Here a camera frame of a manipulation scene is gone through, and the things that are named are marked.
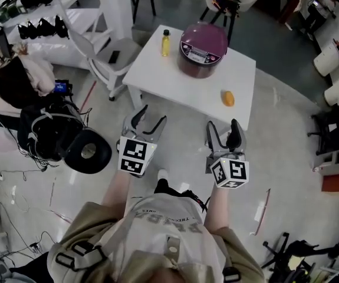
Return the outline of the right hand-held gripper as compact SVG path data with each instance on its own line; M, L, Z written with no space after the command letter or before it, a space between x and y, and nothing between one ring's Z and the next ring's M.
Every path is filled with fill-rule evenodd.
M212 175L215 186L237 189L249 182L249 162L246 161L246 138L236 119L231 121L231 132L227 138L228 152L221 143L218 131L212 121L206 125L206 138L211 150L206 158L205 173Z

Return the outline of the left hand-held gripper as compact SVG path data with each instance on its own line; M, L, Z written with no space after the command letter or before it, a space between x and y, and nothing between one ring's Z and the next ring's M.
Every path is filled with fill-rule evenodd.
M147 108L147 104L142 105L125 117L120 139L116 143L118 170L136 177L144 175L167 123L167 116L163 116L151 131L138 131L137 126Z

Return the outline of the rice cooker base with panel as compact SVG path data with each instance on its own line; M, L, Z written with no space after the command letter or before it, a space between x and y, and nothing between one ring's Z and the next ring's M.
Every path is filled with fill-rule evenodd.
M208 78L214 73L223 57L224 55L207 52L181 41L177 65L188 76L193 78Z

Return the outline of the purple rice cooker lid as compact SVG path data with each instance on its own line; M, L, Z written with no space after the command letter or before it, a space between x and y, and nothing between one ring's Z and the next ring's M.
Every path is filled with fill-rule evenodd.
M221 57L227 52L228 38L223 28L199 22L189 25L184 30L180 39L180 46L182 49L195 48Z

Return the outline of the person's right forearm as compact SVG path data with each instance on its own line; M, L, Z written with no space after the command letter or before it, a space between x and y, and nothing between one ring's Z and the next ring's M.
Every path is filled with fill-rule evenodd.
M213 187L203 225L210 233L229 226L228 189Z

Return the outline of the person's left forearm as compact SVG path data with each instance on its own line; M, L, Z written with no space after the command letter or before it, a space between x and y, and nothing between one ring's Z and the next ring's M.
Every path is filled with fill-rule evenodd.
M101 205L111 208L118 218L124 216L132 175L117 170L107 188Z

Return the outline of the orange fruit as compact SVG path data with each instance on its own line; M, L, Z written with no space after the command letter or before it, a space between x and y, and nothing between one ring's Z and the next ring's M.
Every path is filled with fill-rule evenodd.
M233 107L235 105L235 97L231 91L221 91L221 99L225 106Z

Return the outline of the white square table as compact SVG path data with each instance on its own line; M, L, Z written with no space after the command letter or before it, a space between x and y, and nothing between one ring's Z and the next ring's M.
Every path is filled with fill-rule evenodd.
M170 31L170 52L163 57L163 31ZM128 86L133 105L142 105L141 91L165 98L197 110L211 118L229 124L236 119L248 129L255 84L255 60L228 49L214 73L204 79L186 75L177 65L182 31L159 25L133 62L123 83ZM235 105L227 107L221 91L231 91Z

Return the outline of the person's black shorts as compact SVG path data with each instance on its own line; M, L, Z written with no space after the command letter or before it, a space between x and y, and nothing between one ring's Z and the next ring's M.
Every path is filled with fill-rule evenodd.
M165 180L160 180L157 182L157 186L154 190L154 193L165 193L167 195L174 196L174 197L189 198L186 194L186 191L180 193L172 189L171 187L169 187L168 182Z

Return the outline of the white folding chair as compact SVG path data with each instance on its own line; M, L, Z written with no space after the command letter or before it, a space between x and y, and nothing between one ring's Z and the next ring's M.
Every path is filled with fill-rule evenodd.
M107 86L108 99L114 101L124 89L123 77L141 51L141 46L131 38L116 39L112 29L103 32L92 31L88 36L79 34L73 29L68 31L70 40L85 58L88 68L96 79ZM109 64L114 50L120 55L115 64Z

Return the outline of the yellow drink bottle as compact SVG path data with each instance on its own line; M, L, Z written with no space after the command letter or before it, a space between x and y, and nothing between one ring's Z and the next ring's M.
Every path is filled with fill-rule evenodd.
M170 31L165 29L163 31L163 38L162 38L162 56L167 57L170 52Z

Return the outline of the small black monitor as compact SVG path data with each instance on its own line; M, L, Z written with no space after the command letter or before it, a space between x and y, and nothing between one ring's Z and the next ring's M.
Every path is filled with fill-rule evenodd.
M55 80L54 93L62 96L72 96L73 85L68 80Z

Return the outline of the person's beige shirt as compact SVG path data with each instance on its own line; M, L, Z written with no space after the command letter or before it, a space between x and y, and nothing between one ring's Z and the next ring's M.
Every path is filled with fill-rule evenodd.
M160 269L185 283L266 283L235 233L203 225L193 200L157 193L122 218L93 202L47 258L54 283L147 283Z

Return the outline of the white metal shelf rack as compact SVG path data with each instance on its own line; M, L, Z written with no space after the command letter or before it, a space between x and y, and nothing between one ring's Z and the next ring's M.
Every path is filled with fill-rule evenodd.
M27 25L30 21L37 26L41 18L54 25L56 15L65 22L68 31L73 29L85 36L92 31L103 32L97 29L104 18L101 5L85 7L81 0L0 0L0 27L4 29L10 44L25 44L30 55L52 64L86 69L87 62L70 36L69 39L57 35L34 40L20 38L18 25Z

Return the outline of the row of black pouches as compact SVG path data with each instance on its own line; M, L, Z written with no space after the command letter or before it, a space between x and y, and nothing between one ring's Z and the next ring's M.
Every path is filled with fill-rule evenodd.
M60 38L68 38L68 28L65 22L58 16L55 16L54 25L49 23L46 19L41 18L37 26L28 21L27 25L18 25L19 36L22 40L34 40L40 37L50 37L57 35Z

